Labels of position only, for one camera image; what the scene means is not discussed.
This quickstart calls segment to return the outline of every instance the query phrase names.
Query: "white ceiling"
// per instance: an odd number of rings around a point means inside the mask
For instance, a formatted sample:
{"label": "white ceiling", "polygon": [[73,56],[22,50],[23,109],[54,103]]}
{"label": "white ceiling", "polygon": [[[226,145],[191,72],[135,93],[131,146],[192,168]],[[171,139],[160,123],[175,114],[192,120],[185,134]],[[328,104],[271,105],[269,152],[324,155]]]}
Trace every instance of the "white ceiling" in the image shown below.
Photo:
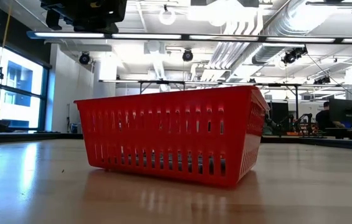
{"label": "white ceiling", "polygon": [[[49,30],[45,25],[46,12],[40,8],[39,0],[0,0],[0,8],[8,11],[9,2],[13,1],[12,13],[19,21],[33,30]],[[123,22],[117,23],[120,32],[144,32],[143,21],[146,30],[152,33],[191,33],[191,34],[219,34],[220,27],[210,25],[207,21],[189,21],[185,12],[189,6],[190,0],[178,0],[177,17],[174,24],[167,26],[158,20],[158,13],[161,9],[160,5],[142,4],[143,20],[138,13],[135,2],[129,2],[126,9],[126,16]],[[273,0],[273,8],[265,12],[264,20],[268,19],[286,0]],[[331,15],[323,24],[313,30],[310,35],[317,36],[352,36],[352,13],[351,9],[342,9]],[[72,30],[61,23],[64,30]],[[124,41],[124,40],[83,40],[75,41],[77,44],[102,44],[112,45],[113,51],[117,57],[123,62],[123,68],[118,72],[126,73],[147,73],[147,70],[153,69],[152,59],[143,53],[143,41]],[[180,46],[181,48],[192,48],[194,59],[197,61],[208,60],[216,49],[217,43],[213,42],[165,42],[165,45]],[[309,54],[318,61],[322,69],[334,67],[337,63],[330,61],[333,57],[352,57],[352,45],[308,45]],[[293,64],[287,68],[287,75],[292,77],[307,77],[316,74],[320,69],[309,58],[303,58],[304,61]],[[181,60],[181,54],[172,52],[171,56],[165,56],[165,70],[186,70],[190,71],[192,63],[184,63]],[[275,80],[274,77],[285,77],[285,70],[281,70],[278,66],[264,67],[260,70],[263,77],[269,80]],[[336,75],[343,74],[343,71],[335,71]]]}

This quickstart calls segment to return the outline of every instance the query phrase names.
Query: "security camera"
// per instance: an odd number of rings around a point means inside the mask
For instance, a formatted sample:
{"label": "security camera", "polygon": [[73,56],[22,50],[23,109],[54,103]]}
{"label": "security camera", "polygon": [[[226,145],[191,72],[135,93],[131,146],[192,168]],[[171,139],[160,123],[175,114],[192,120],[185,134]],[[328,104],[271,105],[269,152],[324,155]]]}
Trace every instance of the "security camera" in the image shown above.
{"label": "security camera", "polygon": [[184,53],[183,53],[183,61],[185,61],[185,62],[190,62],[190,61],[193,60],[193,58],[194,58],[194,55],[193,55],[193,53],[191,52],[191,50],[190,50],[190,49],[186,49],[186,50],[184,51]]}
{"label": "security camera", "polygon": [[80,56],[80,58],[78,59],[78,61],[82,64],[82,65],[88,65],[90,63],[90,52],[82,52],[82,55]]}

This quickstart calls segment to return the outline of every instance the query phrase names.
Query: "red plastic basket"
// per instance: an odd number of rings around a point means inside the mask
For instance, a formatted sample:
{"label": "red plastic basket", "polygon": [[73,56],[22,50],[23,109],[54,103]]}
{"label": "red plastic basket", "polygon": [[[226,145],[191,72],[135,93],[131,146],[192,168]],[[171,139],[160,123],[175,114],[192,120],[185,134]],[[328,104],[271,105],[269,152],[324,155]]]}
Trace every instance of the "red plastic basket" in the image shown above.
{"label": "red plastic basket", "polygon": [[76,104],[91,166],[221,186],[256,163],[268,109],[254,86]]}

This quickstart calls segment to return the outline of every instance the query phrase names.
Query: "window frame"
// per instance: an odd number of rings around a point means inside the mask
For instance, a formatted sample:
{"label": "window frame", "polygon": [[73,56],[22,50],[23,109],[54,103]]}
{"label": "window frame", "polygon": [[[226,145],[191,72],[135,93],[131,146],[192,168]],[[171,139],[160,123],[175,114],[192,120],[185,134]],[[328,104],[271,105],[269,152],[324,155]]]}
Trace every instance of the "window frame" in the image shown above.
{"label": "window frame", "polygon": [[43,70],[43,74],[42,74],[42,91],[40,93],[40,95],[38,94],[35,94],[35,93],[32,93],[31,91],[25,91],[25,90],[22,90],[22,89],[18,89],[18,88],[14,88],[14,87],[11,87],[11,86],[7,86],[7,85],[3,85],[3,84],[0,84],[0,88],[2,90],[7,90],[7,91],[11,91],[13,93],[19,93],[19,94],[22,94],[22,95],[26,95],[26,96],[33,96],[33,97],[36,97],[36,98],[39,98],[40,99],[40,108],[39,108],[39,120],[38,120],[38,125],[37,125],[37,128],[17,128],[17,127],[10,127],[12,129],[15,129],[15,130],[21,130],[21,131],[44,131],[45,130],[45,110],[46,110],[46,107],[47,107],[47,84],[48,84],[48,78],[49,78],[49,71],[50,71],[50,68],[49,67],[46,67],[46,66],[43,66],[21,54],[19,54],[18,52],[8,48],[8,47],[5,47],[6,50],[10,50],[12,53],[15,53],[15,54],[18,54],[19,56],[21,57],[24,57],[40,66],[42,66],[42,70]]}

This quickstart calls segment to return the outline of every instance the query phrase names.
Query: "ceiling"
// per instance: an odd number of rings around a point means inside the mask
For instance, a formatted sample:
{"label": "ceiling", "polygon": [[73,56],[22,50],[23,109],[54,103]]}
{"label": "ceiling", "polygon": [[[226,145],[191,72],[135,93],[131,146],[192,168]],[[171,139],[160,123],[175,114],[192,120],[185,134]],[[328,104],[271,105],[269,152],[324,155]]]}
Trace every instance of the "ceiling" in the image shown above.
{"label": "ceiling", "polygon": [[[264,24],[271,18],[287,0],[272,0],[273,7],[263,10]],[[123,22],[117,23],[120,32],[149,32],[149,33],[186,33],[186,34],[221,34],[225,26],[212,26],[208,21],[188,20],[188,7],[190,0],[169,1],[168,4],[176,11],[176,20],[170,26],[160,23],[159,11],[162,9],[163,1],[128,1],[126,16]],[[12,15],[32,30],[50,30],[45,24],[46,12],[40,7],[39,0],[0,0],[0,8],[9,10],[12,4]],[[63,31],[72,31],[72,27],[64,23],[60,24]],[[351,9],[338,9],[330,15],[325,22],[312,30],[312,36],[352,36],[352,13]],[[118,73],[132,77],[132,74],[148,73],[153,70],[152,58],[144,54],[144,42],[137,40],[73,40],[68,44],[95,44],[111,45],[113,52],[119,59]],[[194,63],[207,63],[216,50],[216,42],[171,42],[164,41],[165,46],[177,47],[180,50],[170,50],[163,57],[165,70],[190,71]],[[183,62],[181,56],[183,49],[190,48],[194,53],[192,62]],[[278,82],[287,79],[295,79],[303,82],[308,76],[320,72],[322,69],[334,68],[332,75],[335,78],[343,78],[345,69],[352,66],[352,45],[307,45],[309,55],[318,64],[316,65],[310,57],[303,57],[297,63],[291,64],[287,69],[281,69],[277,65],[279,60],[271,62],[272,67],[262,67],[257,72],[260,79],[267,82]],[[80,52],[71,52],[75,56]]]}

